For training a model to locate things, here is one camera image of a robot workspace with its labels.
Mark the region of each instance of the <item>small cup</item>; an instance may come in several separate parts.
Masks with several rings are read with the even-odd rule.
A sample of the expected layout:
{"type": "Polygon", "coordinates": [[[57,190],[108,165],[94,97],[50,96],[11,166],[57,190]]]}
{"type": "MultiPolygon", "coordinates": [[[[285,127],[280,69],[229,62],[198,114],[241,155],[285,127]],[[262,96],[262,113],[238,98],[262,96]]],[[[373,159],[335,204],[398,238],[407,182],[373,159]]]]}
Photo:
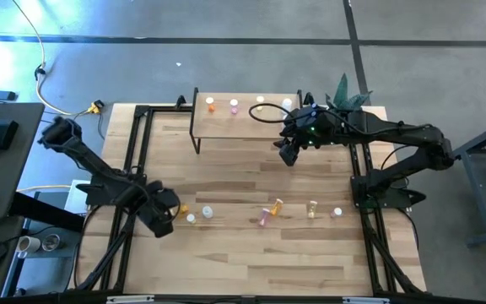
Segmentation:
{"type": "Polygon", "coordinates": [[[189,214],[186,216],[186,221],[190,224],[196,224],[196,216],[194,216],[194,214],[189,214]]]}
{"type": "Polygon", "coordinates": [[[260,214],[260,220],[258,221],[258,225],[260,227],[265,227],[267,223],[267,219],[271,215],[271,211],[269,209],[262,209],[262,213],[260,214]]]}
{"type": "Polygon", "coordinates": [[[281,107],[282,107],[284,110],[288,111],[288,112],[292,111],[292,100],[291,100],[290,98],[286,98],[286,99],[284,99],[284,100],[283,100],[283,102],[282,102],[282,104],[281,104],[281,107]]]}
{"type": "Polygon", "coordinates": [[[213,209],[209,206],[205,206],[202,208],[202,214],[206,219],[211,219],[213,217],[213,209]]]}
{"type": "Polygon", "coordinates": [[[233,99],[229,101],[229,105],[232,107],[230,110],[232,114],[237,114],[239,102],[233,99]]]}
{"type": "Polygon", "coordinates": [[[57,234],[50,234],[42,240],[42,250],[46,252],[51,252],[61,247],[61,238],[57,234]]]}
{"type": "Polygon", "coordinates": [[[310,201],[307,204],[307,218],[309,219],[314,219],[316,215],[316,206],[318,205],[318,202],[315,201],[310,201]]]}
{"type": "Polygon", "coordinates": [[[41,247],[41,240],[36,237],[22,236],[18,239],[16,252],[19,258],[25,258],[28,253],[33,253],[41,247]]]}
{"type": "MultiPolygon", "coordinates": [[[[263,98],[263,96],[258,96],[258,97],[256,98],[256,102],[257,102],[257,103],[263,103],[264,101],[265,101],[265,98],[263,98]]],[[[261,111],[261,110],[263,110],[263,106],[259,106],[259,107],[257,107],[256,109],[257,109],[258,111],[261,111]]]]}
{"type": "Polygon", "coordinates": [[[336,207],[331,213],[330,213],[330,216],[332,218],[335,218],[335,217],[338,217],[338,216],[341,216],[343,215],[343,210],[340,209],[339,207],[336,207]]]}

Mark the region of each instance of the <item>gray floor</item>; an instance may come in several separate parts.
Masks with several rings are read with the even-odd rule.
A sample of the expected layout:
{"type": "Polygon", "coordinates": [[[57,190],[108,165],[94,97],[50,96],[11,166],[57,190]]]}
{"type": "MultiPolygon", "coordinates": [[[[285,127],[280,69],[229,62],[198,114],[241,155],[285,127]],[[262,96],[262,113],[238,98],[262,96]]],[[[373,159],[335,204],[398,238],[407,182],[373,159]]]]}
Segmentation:
{"type": "MultiPolygon", "coordinates": [[[[22,1],[42,34],[131,37],[347,39],[342,0],[22,1]]],[[[486,40],[486,1],[352,0],[360,39],[486,40]]],[[[10,1],[0,0],[0,34],[31,33],[10,1]]],[[[361,47],[372,104],[392,120],[430,122],[454,146],[486,128],[486,47],[361,47]]],[[[35,101],[39,46],[0,42],[0,89],[35,101]]],[[[192,88],[234,92],[332,94],[342,73],[357,93],[350,46],[46,44],[45,97],[66,111],[91,101],[166,102],[192,88]]],[[[97,152],[95,117],[82,117],[84,140],[97,152]]],[[[408,150],[399,152],[401,157],[408,150]]],[[[71,160],[36,145],[21,187],[86,178],[71,160]]],[[[429,291],[486,300],[486,245],[464,170],[425,171],[412,188],[428,194],[414,208],[429,291]]]]}

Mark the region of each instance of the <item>wooden table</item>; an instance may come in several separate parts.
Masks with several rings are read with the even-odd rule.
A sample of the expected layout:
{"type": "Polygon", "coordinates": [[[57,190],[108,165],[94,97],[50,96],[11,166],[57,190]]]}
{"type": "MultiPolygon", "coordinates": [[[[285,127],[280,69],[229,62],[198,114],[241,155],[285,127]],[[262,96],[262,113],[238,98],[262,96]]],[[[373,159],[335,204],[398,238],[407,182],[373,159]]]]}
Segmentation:
{"type": "MultiPolygon", "coordinates": [[[[248,112],[251,106],[258,104],[257,97],[261,96],[264,103],[281,106],[283,100],[292,101],[292,109],[300,106],[297,94],[252,94],[252,93],[198,93],[194,108],[195,138],[232,138],[232,139],[277,139],[283,129],[281,123],[262,123],[254,120],[248,112]],[[213,98],[215,111],[208,110],[207,98],[213,98]],[[231,100],[238,101],[238,112],[232,114],[231,100]]],[[[252,112],[256,117],[265,120],[282,120],[285,113],[281,110],[264,106],[261,111],[252,112]]]]}
{"type": "MultiPolygon", "coordinates": [[[[123,166],[134,106],[114,105],[102,152],[113,167],[123,166]]],[[[365,110],[386,119],[384,107],[365,110]]],[[[157,239],[137,221],[126,293],[371,294],[359,213],[348,183],[352,166],[347,148],[301,151],[294,167],[287,167],[271,142],[263,140],[210,139],[196,155],[189,140],[189,116],[155,114],[145,172],[149,180],[160,179],[173,187],[197,216],[197,223],[177,219],[174,233],[157,239]],[[282,212],[260,228],[260,212],[271,207],[275,198],[284,201],[282,212]],[[314,220],[306,218],[305,205],[310,200],[318,202],[314,220]],[[213,208],[211,220],[201,215],[205,205],[213,208]],[[342,208],[343,215],[331,219],[329,213],[335,207],[342,208]]],[[[385,143],[370,147],[375,166],[393,149],[385,143]]],[[[395,161],[392,157],[388,165],[395,161]]],[[[113,212],[104,207],[89,222],[79,257],[80,281],[106,250],[113,212]]],[[[395,209],[384,209],[384,220],[391,254],[424,290],[410,222],[395,209]]],[[[386,286],[380,258],[377,263],[382,286],[386,286]]]]}

